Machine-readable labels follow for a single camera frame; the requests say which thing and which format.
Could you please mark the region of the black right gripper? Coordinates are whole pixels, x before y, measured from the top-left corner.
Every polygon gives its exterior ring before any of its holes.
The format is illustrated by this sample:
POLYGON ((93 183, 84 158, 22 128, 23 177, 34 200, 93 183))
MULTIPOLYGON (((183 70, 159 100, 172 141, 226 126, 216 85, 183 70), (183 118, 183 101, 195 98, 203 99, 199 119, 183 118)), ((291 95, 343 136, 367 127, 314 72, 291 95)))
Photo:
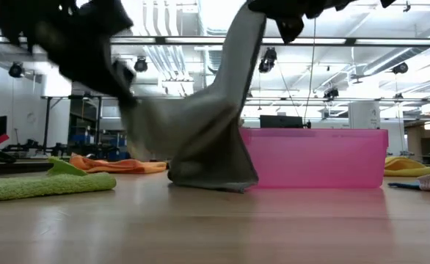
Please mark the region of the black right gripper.
POLYGON ((284 44, 293 42, 304 28, 302 17, 317 18, 328 9, 343 10, 356 0, 253 0, 248 7, 276 19, 277 28, 284 44))

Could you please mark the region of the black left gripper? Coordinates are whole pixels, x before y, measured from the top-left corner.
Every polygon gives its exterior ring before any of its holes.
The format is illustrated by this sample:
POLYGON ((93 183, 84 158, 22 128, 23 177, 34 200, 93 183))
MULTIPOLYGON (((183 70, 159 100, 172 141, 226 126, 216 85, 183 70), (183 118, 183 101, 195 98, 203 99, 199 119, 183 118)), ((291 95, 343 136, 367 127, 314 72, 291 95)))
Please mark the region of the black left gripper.
POLYGON ((72 13, 60 10, 38 21, 34 36, 63 76, 101 87, 130 108, 137 105, 132 80, 124 78, 123 64, 112 60, 110 40, 132 25, 121 0, 89 0, 72 13))

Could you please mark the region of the orange microfiber towel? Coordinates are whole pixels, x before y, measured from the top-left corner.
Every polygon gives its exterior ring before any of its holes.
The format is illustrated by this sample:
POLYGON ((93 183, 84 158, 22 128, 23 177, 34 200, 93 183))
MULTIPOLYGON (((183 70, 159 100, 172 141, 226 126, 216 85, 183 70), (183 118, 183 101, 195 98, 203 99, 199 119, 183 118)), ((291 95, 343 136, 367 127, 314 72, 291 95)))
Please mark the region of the orange microfiber towel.
POLYGON ((117 174, 153 174, 167 170, 167 162, 155 161, 144 162, 136 159, 125 159, 121 161, 94 160, 75 153, 69 162, 75 167, 87 173, 108 172, 117 174))

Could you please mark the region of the grey microfiber towel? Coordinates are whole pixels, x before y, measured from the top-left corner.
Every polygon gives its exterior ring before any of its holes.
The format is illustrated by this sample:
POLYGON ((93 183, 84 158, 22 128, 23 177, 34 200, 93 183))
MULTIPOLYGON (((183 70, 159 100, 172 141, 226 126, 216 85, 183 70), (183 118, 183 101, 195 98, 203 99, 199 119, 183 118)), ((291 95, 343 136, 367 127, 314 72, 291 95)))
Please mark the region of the grey microfiber towel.
POLYGON ((136 153, 170 159, 178 186, 243 192, 258 183, 238 121, 258 58, 266 16, 243 4, 222 46, 214 82, 182 99, 120 100, 136 153))

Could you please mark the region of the green microfiber towel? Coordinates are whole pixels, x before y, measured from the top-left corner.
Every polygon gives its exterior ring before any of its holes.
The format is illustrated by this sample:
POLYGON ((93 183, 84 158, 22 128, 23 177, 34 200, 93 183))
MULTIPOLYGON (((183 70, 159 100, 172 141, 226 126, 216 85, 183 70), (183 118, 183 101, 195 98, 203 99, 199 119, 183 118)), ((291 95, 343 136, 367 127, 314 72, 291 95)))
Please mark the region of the green microfiber towel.
POLYGON ((117 181, 107 172, 87 173, 67 161, 50 157, 43 176, 0 178, 0 201, 112 190, 117 181))

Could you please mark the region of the yellow microfiber towel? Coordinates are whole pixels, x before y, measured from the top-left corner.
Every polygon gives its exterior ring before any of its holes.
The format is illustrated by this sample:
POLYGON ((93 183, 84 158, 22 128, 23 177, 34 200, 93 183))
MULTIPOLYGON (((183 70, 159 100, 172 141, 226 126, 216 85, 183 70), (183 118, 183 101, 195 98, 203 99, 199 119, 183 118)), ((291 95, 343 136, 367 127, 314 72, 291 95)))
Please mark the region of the yellow microfiber towel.
POLYGON ((430 166, 403 156, 386 157, 385 177, 420 177, 430 175, 430 166))

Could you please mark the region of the blue microfiber towel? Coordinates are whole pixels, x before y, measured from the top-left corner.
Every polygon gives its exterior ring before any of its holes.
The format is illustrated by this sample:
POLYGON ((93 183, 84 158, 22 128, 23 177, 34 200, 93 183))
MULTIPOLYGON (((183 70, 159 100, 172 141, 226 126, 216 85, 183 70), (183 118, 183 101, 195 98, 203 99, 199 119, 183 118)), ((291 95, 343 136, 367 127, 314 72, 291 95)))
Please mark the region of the blue microfiber towel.
POLYGON ((418 191, 430 191, 430 175, 420 176, 414 182, 409 183, 388 183, 388 186, 418 191))

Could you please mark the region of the black shelving rack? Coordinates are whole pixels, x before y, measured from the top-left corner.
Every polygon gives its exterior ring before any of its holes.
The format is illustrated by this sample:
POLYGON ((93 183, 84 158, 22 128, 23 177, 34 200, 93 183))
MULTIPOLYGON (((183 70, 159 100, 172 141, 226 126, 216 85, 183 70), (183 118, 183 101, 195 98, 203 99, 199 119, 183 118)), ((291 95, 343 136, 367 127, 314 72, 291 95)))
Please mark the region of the black shelving rack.
POLYGON ((101 96, 70 95, 68 152, 96 159, 101 151, 101 96))

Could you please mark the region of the black overhead beam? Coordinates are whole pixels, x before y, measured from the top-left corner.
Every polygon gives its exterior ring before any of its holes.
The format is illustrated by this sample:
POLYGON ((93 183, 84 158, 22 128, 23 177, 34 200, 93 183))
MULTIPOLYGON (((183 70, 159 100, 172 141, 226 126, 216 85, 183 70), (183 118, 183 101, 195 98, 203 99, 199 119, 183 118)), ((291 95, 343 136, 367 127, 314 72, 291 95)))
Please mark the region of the black overhead beam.
MULTIPOLYGON (((182 37, 142 37, 117 36, 110 41, 112 45, 222 45, 225 37, 182 36, 182 37)), ((339 38, 339 37, 299 37, 289 46, 364 46, 383 48, 430 48, 430 38, 339 38)))

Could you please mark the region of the white cylindrical column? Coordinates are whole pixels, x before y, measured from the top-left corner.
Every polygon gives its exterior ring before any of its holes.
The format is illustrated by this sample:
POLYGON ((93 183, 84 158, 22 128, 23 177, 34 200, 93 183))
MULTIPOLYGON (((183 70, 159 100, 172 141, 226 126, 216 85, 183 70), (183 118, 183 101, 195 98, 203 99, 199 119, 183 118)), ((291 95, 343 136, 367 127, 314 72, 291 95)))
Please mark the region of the white cylindrical column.
POLYGON ((352 129, 380 129, 380 109, 377 101, 358 101, 349 104, 349 127, 352 129))

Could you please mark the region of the pink plastic bin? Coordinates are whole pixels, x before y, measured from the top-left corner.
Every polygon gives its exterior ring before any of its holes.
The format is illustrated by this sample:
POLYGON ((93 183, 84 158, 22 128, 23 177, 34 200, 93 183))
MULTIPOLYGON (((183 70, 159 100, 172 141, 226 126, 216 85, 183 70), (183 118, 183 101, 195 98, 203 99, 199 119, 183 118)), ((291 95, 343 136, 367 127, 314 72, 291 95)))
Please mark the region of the pink plastic bin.
POLYGON ((378 188, 388 132, 381 129, 242 128, 258 188, 378 188))

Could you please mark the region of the black aluminium table frame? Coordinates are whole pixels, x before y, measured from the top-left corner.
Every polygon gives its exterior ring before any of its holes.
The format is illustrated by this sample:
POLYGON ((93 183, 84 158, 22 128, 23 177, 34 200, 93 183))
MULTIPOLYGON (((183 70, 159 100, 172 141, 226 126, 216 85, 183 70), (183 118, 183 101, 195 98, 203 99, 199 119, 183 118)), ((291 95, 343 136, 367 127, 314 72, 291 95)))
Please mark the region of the black aluminium table frame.
MULTIPOLYGON (((22 161, 14 164, 0 163, 0 175, 46 172, 51 169, 52 163, 45 161, 22 161)), ((228 180, 258 179, 258 180, 275 180, 275 179, 293 179, 295 177, 309 176, 330 176, 330 177, 352 177, 361 175, 366 179, 378 178, 383 176, 391 177, 417 177, 421 174, 430 173, 430 166, 420 169, 402 169, 392 170, 378 164, 274 164, 262 163, 253 166, 239 166, 233 164, 209 164, 200 166, 195 164, 178 164, 168 169, 170 178, 214 178, 228 180)))

